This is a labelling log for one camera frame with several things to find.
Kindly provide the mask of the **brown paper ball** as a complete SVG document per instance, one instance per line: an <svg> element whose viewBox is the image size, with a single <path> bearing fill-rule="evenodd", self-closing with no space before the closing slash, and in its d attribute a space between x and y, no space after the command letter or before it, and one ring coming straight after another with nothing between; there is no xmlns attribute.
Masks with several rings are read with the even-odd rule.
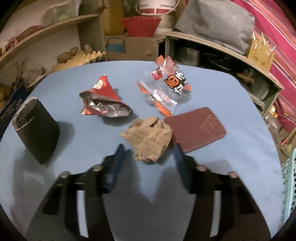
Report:
<svg viewBox="0 0 296 241"><path fill-rule="evenodd" d="M120 135L134 148L133 158L145 163L156 163L167 150L173 131L160 118L148 117L135 120Z"/></svg>

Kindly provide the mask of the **red foil chip bag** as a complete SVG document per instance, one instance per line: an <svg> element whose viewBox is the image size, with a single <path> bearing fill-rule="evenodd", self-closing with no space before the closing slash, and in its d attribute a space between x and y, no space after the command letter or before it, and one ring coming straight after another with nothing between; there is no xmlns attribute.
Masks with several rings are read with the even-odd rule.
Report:
<svg viewBox="0 0 296 241"><path fill-rule="evenodd" d="M132 115L132 108L122 102L110 85L107 75L102 75L92 89L79 94L83 100L82 115L122 118Z"/></svg>

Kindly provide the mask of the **silver orange snack wrapper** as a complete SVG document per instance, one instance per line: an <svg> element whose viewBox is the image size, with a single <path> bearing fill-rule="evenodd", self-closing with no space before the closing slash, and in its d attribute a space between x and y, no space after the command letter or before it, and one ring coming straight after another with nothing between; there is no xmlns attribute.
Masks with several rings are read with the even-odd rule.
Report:
<svg viewBox="0 0 296 241"><path fill-rule="evenodd" d="M159 56L154 69L138 83L140 90L165 117L172 116L177 107L191 99L191 86L185 73L170 58Z"/></svg>

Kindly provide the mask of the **light blue table cloth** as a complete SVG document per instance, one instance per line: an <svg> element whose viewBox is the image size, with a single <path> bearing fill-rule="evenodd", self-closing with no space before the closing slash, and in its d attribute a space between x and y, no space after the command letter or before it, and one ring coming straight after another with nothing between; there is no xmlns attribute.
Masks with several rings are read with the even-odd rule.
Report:
<svg viewBox="0 0 296 241"><path fill-rule="evenodd" d="M271 235L281 218L282 174L274 140L248 92L230 74L180 66L183 91L165 128L150 95L153 62L111 61L50 74L31 93L60 126L55 152L40 164L9 125L1 140L1 205L21 233L63 171L81 173L123 144L128 152L115 189L105 197L117 240L181 240L194 205L171 147L220 174L237 172Z"/></svg>

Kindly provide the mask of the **light blue waste basket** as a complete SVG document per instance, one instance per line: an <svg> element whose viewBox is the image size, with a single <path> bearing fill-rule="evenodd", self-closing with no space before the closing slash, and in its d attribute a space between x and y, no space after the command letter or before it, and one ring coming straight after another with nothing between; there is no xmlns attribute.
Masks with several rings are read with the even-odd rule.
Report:
<svg viewBox="0 0 296 241"><path fill-rule="evenodd" d="M295 149L290 157L281 165L283 177L283 203L279 228L288 220L295 209Z"/></svg>

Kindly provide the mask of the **low wooden cabinet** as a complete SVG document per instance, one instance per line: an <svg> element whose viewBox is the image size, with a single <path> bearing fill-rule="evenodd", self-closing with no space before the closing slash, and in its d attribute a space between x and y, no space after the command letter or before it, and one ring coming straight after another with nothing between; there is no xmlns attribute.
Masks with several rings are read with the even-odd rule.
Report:
<svg viewBox="0 0 296 241"><path fill-rule="evenodd" d="M267 118L283 85L270 72L260 68L246 56L217 43L181 32L163 32L165 55L177 63L228 73L240 82L253 103Z"/></svg>

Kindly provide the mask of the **yellow egg tray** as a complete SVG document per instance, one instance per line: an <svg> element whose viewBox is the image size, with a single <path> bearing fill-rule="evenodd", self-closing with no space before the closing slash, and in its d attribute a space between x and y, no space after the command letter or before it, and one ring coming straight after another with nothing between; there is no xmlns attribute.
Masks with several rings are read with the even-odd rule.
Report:
<svg viewBox="0 0 296 241"><path fill-rule="evenodd" d="M75 56L72 56L67 62L65 63L58 63L52 66L52 72L58 72L62 70L66 70L69 68L82 66L90 63L95 63L101 60L104 60L106 56L105 52L96 52L93 51L92 53L86 54L84 51L78 51Z"/></svg>

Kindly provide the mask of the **cardboard box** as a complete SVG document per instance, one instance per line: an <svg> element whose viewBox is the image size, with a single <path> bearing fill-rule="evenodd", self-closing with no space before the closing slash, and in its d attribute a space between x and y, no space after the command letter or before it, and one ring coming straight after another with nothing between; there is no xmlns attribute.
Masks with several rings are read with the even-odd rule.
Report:
<svg viewBox="0 0 296 241"><path fill-rule="evenodd" d="M165 56L166 37L130 37L128 35L105 37L108 61L138 60L155 61Z"/></svg>

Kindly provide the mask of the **yellow utensil holder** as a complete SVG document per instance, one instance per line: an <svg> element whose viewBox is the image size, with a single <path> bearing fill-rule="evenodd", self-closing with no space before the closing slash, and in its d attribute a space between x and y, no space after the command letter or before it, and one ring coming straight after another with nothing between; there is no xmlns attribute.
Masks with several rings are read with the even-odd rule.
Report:
<svg viewBox="0 0 296 241"><path fill-rule="evenodd" d="M263 33L255 35L252 32L251 44L247 52L247 59L269 72L275 56L275 45L270 45Z"/></svg>

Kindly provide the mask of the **grey felt bag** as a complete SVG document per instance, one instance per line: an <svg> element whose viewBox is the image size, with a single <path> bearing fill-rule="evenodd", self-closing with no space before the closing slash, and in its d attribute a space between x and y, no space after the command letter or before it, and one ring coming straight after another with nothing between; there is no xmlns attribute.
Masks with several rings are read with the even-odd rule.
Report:
<svg viewBox="0 0 296 241"><path fill-rule="evenodd" d="M189 1L175 29L244 55L254 25L255 17L232 1Z"/></svg>

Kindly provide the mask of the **red plastic basket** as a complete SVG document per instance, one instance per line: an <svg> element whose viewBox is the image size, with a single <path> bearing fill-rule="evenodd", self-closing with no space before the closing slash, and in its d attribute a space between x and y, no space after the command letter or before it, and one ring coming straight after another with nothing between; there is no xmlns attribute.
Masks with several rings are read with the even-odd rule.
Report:
<svg viewBox="0 0 296 241"><path fill-rule="evenodd" d="M132 16L121 19L130 37L153 37L161 18L157 16Z"/></svg>

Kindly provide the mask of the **white red plastic bucket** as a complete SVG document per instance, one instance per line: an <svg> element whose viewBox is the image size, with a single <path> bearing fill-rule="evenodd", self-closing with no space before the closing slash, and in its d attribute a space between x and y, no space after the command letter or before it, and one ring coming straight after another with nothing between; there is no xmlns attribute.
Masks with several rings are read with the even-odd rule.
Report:
<svg viewBox="0 0 296 241"><path fill-rule="evenodd" d="M175 26L174 15L180 1L176 0L140 0L135 4L136 11L142 16L161 18L157 30L172 31Z"/></svg>

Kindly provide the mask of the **wooden corner shelf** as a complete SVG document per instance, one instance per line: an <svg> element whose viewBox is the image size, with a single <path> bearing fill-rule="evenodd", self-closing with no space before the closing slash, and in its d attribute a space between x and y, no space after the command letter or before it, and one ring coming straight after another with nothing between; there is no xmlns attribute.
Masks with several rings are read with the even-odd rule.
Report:
<svg viewBox="0 0 296 241"><path fill-rule="evenodd" d="M60 1L23 1L1 31L1 46L31 26L42 24L45 12ZM90 45L95 51L105 51L102 27L102 1L79 1L77 17L54 23L16 44L1 57L1 84L10 85L18 68L26 59L44 67L48 73L57 63L58 55L73 47Z"/></svg>

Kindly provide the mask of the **yellow oil bottle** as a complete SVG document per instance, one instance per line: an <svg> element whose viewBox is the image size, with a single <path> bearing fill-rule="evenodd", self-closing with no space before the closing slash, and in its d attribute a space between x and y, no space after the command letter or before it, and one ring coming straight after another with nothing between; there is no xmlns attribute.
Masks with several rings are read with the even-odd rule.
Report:
<svg viewBox="0 0 296 241"><path fill-rule="evenodd" d="M121 19L123 18L122 0L103 0L105 9L102 12L103 30L106 36L119 36L125 32Z"/></svg>

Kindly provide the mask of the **striped pink curtain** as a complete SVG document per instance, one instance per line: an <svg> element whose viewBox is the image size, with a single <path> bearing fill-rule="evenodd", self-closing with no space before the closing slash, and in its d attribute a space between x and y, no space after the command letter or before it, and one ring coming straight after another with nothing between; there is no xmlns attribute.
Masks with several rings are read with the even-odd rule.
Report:
<svg viewBox="0 0 296 241"><path fill-rule="evenodd" d="M254 32L263 33L275 56L270 73L283 85L275 107L282 127L295 127L295 29L276 1L234 1L255 17Z"/></svg>

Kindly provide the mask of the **clear plastic container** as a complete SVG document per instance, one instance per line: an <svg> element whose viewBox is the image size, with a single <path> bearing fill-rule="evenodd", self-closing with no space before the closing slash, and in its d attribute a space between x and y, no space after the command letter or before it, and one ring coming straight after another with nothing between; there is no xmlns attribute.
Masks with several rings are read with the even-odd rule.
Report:
<svg viewBox="0 0 296 241"><path fill-rule="evenodd" d="M44 27L77 17L82 1L63 1L48 8L42 16Z"/></svg>

